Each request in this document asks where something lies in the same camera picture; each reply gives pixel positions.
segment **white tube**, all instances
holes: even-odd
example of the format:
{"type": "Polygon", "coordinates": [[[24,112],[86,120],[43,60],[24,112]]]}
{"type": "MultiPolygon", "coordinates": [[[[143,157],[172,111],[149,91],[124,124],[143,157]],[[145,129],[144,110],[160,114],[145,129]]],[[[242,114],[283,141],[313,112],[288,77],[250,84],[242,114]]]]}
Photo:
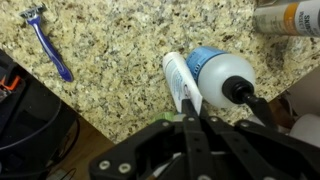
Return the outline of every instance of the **white tube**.
{"type": "Polygon", "coordinates": [[[168,53],[163,58],[162,67],[177,111],[181,112],[183,99],[191,99],[199,115],[202,96],[183,57],[177,52],[168,53]]]}

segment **blue razor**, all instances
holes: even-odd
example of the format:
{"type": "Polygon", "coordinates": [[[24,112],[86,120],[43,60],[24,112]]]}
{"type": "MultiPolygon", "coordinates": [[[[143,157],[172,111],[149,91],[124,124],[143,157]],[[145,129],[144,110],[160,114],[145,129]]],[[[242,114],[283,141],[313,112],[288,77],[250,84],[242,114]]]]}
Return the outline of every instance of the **blue razor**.
{"type": "Polygon", "coordinates": [[[34,28],[44,51],[47,53],[47,55],[52,60],[52,62],[56,65],[61,77],[65,81],[71,82],[73,80],[71,72],[66,67],[66,65],[63,64],[62,59],[60,58],[59,54],[53,48],[50,41],[46,38],[46,36],[43,34],[43,32],[40,28],[41,17],[39,14],[45,10],[46,10],[46,7],[44,4],[42,4],[41,6],[37,6],[37,7],[34,7],[29,10],[21,12],[20,16],[25,18],[27,23],[30,24],[34,28]]]}

